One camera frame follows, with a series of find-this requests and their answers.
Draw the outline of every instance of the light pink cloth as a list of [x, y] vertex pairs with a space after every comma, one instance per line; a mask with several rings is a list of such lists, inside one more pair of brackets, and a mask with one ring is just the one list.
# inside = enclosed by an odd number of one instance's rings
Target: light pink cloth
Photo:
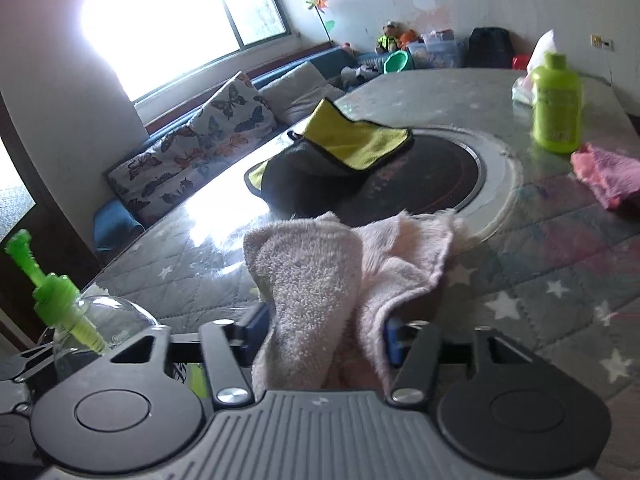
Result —
[[388, 391], [385, 321], [436, 287], [461, 228], [452, 214], [402, 212], [351, 229], [327, 213], [249, 232], [247, 267], [275, 306], [252, 369], [256, 395], [283, 388]]
[[640, 160], [608, 152], [589, 143], [571, 156], [578, 180], [585, 183], [605, 209], [617, 209], [640, 196]]

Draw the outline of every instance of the window frame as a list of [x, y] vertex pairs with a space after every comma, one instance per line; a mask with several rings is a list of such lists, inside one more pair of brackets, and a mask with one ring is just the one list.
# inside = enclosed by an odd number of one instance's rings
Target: window frame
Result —
[[167, 88], [168, 86], [171, 86], [172, 84], [190, 76], [193, 73], [196, 72], [200, 72], [201, 70], [204, 70], [208, 67], [211, 67], [213, 65], [215, 65], [216, 63], [228, 59], [232, 56], [235, 56], [241, 52], [247, 51], [251, 48], [253, 48], [254, 46], [260, 46], [263, 45], [265, 43], [269, 43], [270, 41], [274, 41], [274, 40], [279, 40], [280, 38], [286, 38], [287, 36], [291, 35], [291, 29], [289, 27], [289, 21], [287, 20], [287, 17], [285, 15], [284, 12], [282, 12], [282, 5], [280, 4], [280, 0], [273, 0], [273, 5], [275, 6], [276, 12], [278, 13], [278, 16], [280, 17], [280, 21], [282, 22], [282, 26], [284, 27], [284, 32], [280, 33], [280, 34], [276, 34], [275, 36], [269, 36], [268, 38], [264, 38], [263, 40], [258, 40], [258, 41], [254, 41], [253, 43], [248, 43], [248, 44], [244, 44], [244, 41], [242, 41], [242, 37], [240, 36], [240, 33], [238, 32], [238, 28], [236, 27], [236, 22], [234, 21], [233, 17], [231, 16], [231, 12], [229, 11], [229, 8], [226, 5], [226, 1], [225, 0], [220, 0], [220, 2], [222, 3], [223, 9], [225, 9], [225, 14], [226, 14], [226, 18], [228, 19], [229, 25], [231, 26], [231, 30], [233, 31], [235, 37], [236, 37], [236, 41], [238, 42], [238, 49], [234, 50], [233, 52], [229, 52], [228, 54], [225, 54], [224, 56], [220, 56], [217, 57], [215, 59], [212, 59], [211, 61], [207, 61], [206, 63], [197, 66], [196, 68], [189, 70], [188, 72], [185, 72], [182, 75], [179, 75], [178, 77], [171, 79], [170, 81], [167, 81], [166, 83], [164, 83], [162, 86], [159, 86], [157, 88], [154, 88], [153, 90], [147, 92], [146, 94], [134, 99], [131, 103], [135, 106], [136, 104], [144, 101], [145, 99], [148, 99], [149, 97], [151, 97], [153, 94], [156, 94], [160, 91], [162, 91], [162, 89]]

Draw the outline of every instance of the tabletop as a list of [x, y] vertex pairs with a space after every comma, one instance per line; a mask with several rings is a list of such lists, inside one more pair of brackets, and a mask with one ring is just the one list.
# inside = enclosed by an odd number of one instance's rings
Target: tabletop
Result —
[[[530, 108], [511, 101], [519, 75], [407, 71], [380, 76], [336, 104], [354, 120], [452, 125], [504, 144], [518, 167], [514, 200], [500, 225], [450, 257], [427, 303], [445, 330], [491, 325], [599, 394], [613, 432], [597, 472], [626, 478], [640, 470], [640, 215], [605, 211], [566, 156], [532, 143]], [[613, 90], [585, 78], [584, 94], [583, 139], [640, 158], [640, 140]], [[242, 236], [276, 219], [242, 176], [289, 143], [278, 136], [220, 174], [109, 264], [89, 291], [127, 298], [176, 332], [241, 317], [258, 301]]]

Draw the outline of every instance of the wall outlet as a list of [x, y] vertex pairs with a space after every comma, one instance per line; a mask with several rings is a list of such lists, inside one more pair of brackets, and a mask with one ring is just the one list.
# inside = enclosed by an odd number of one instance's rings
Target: wall outlet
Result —
[[602, 36], [591, 35], [591, 46], [600, 50], [613, 50], [613, 40]]

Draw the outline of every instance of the plastic storage box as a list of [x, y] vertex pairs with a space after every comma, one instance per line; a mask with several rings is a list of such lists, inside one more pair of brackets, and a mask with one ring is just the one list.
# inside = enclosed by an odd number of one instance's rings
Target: plastic storage box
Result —
[[462, 66], [462, 42], [434, 41], [409, 43], [416, 68], [459, 68]]

